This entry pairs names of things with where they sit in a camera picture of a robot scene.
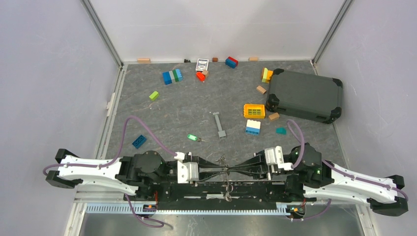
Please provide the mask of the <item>perforated metal ring plate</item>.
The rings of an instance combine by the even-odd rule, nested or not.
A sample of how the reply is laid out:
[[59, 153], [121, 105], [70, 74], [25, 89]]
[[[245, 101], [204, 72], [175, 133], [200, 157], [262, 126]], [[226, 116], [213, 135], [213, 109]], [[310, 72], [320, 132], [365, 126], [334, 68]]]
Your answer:
[[233, 191], [233, 186], [229, 183], [229, 171], [228, 171], [228, 167], [229, 164], [227, 163], [226, 157], [224, 155], [222, 155], [219, 159], [216, 160], [216, 162], [218, 162], [218, 164], [222, 167], [222, 175], [223, 175], [223, 179], [226, 182], [225, 184], [225, 200], [227, 202], [231, 202], [232, 201], [232, 196], [231, 196], [231, 192]]

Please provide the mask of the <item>green key tag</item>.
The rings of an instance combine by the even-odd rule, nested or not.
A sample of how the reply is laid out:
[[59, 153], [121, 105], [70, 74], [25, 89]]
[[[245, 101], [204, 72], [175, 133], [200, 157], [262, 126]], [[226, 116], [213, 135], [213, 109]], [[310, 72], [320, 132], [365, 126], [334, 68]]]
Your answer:
[[195, 141], [195, 142], [207, 142], [206, 140], [203, 140], [202, 138], [197, 137], [197, 136], [195, 136], [193, 134], [188, 134], [187, 135], [187, 138], [190, 139], [190, 140], [192, 140], [192, 141]]

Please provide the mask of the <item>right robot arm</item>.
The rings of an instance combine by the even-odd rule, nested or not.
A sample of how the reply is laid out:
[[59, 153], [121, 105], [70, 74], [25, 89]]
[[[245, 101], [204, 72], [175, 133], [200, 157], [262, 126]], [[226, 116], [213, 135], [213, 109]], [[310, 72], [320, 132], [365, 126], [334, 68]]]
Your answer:
[[253, 177], [271, 180], [284, 175], [283, 185], [269, 186], [266, 196], [274, 202], [312, 202], [332, 199], [370, 207], [380, 215], [400, 216], [408, 211], [402, 176], [371, 177], [324, 160], [309, 143], [284, 154], [280, 146], [264, 149], [237, 165], [227, 168]]

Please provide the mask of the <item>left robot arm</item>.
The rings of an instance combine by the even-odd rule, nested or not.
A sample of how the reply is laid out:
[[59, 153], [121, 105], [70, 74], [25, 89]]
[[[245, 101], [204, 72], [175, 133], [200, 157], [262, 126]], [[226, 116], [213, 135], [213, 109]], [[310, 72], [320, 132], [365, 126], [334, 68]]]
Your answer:
[[202, 168], [218, 168], [217, 164], [190, 153], [177, 153], [173, 161], [165, 161], [154, 151], [114, 160], [82, 159], [66, 149], [56, 154], [56, 170], [47, 167], [46, 181], [55, 187], [72, 189], [77, 185], [101, 186], [129, 196], [149, 200], [157, 184], [186, 184], [216, 175], [201, 172]]

